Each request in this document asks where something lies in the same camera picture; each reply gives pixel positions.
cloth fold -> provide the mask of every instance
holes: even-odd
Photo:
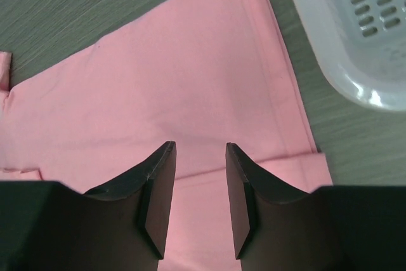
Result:
[[[331,183],[268,0],[168,0],[18,84],[0,168],[84,192],[167,140],[178,160],[160,271],[240,270],[226,142],[302,190]]]

laundry basket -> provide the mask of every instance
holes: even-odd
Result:
[[[345,97],[406,110],[406,0],[294,0],[326,79]]]

gray wooden table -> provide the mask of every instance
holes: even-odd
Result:
[[[93,44],[164,0],[0,0],[0,48],[16,84]],[[363,109],[324,79],[292,0],[270,0],[311,128],[340,184],[406,184],[406,114]]]

pink fabric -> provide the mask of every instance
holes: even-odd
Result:
[[[176,141],[160,271],[240,269],[226,142],[305,191],[331,183],[268,0],[168,0],[10,93],[1,84],[3,176],[84,192]]]

wood grain surface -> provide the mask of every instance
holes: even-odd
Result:
[[[0,0],[0,48],[17,84],[165,0]],[[363,109],[324,79],[292,0],[270,0],[311,128],[338,184],[406,184],[406,115]]]

